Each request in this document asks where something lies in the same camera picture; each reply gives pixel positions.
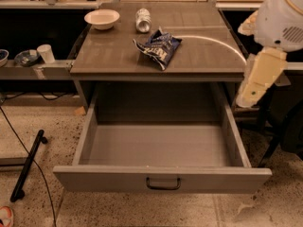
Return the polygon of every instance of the silver can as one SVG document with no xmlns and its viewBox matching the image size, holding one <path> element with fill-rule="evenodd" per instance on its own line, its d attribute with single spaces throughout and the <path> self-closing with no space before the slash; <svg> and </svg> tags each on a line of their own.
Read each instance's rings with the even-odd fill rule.
<svg viewBox="0 0 303 227">
<path fill-rule="evenodd" d="M 151 30 L 151 14 L 147 9 L 140 9 L 135 14 L 135 26 L 136 29 L 141 33 L 147 33 Z"/>
</svg>

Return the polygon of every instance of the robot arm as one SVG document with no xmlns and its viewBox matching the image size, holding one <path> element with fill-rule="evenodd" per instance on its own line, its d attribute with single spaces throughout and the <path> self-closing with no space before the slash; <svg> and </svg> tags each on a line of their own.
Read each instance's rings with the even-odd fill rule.
<svg viewBox="0 0 303 227">
<path fill-rule="evenodd" d="M 303 48 L 303 0 L 264 1 L 241 24 L 239 33 L 254 35 L 255 41 L 263 45 L 256 57 L 248 60 L 248 72 L 236 98 L 240 107 L 249 108 L 282 74 L 287 52 Z"/>
</svg>

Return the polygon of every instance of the speckled floor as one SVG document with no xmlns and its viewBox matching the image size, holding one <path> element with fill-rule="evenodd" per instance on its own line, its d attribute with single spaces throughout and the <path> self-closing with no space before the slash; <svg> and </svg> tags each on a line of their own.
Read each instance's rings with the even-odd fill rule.
<svg viewBox="0 0 303 227">
<path fill-rule="evenodd" d="M 302 226 L 303 162 L 278 149 L 268 167 L 273 177 L 252 195 L 73 193 L 64 191 L 52 173 L 55 165 L 69 165 L 84 122 L 75 115 L 76 96 L 45 100 L 19 96 L 2 105 L 11 125 L 28 149 L 39 129 L 47 145 L 40 145 L 36 162 L 49 185 L 58 227 L 67 226 Z M 245 131 L 243 143 L 253 165 L 267 146 L 262 136 Z M 0 113 L 0 157 L 26 156 L 25 150 Z M 23 187 L 25 197 L 10 202 L 20 167 L 0 168 L 0 205 L 14 212 L 14 226 L 50 227 L 53 215 L 45 182 L 32 165 Z"/>
</svg>

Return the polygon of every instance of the shoe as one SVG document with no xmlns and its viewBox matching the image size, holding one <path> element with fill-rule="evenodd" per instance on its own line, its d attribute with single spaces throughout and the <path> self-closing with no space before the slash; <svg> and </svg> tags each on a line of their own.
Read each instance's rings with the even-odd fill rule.
<svg viewBox="0 0 303 227">
<path fill-rule="evenodd" d="M 12 210 L 7 206 L 0 207 L 0 227 L 12 227 L 12 225 L 13 225 Z"/>
</svg>

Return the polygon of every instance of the white curved line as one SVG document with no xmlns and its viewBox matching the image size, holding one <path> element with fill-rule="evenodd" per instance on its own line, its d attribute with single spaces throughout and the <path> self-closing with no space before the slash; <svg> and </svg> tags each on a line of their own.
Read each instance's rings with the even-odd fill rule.
<svg viewBox="0 0 303 227">
<path fill-rule="evenodd" d="M 203 39 L 203 40 L 206 40 L 206 41 L 211 41 L 211 42 L 221 44 L 221 45 L 231 49 L 232 51 L 234 51 L 243 60 L 243 62 L 246 64 L 245 57 L 238 50 L 236 50 L 235 48 L 233 48 L 229 44 L 221 42 L 219 40 L 212 39 L 212 38 L 205 37 L 205 36 L 198 36 L 198 35 L 177 35 L 176 38 L 199 38 L 199 39 Z"/>
</svg>

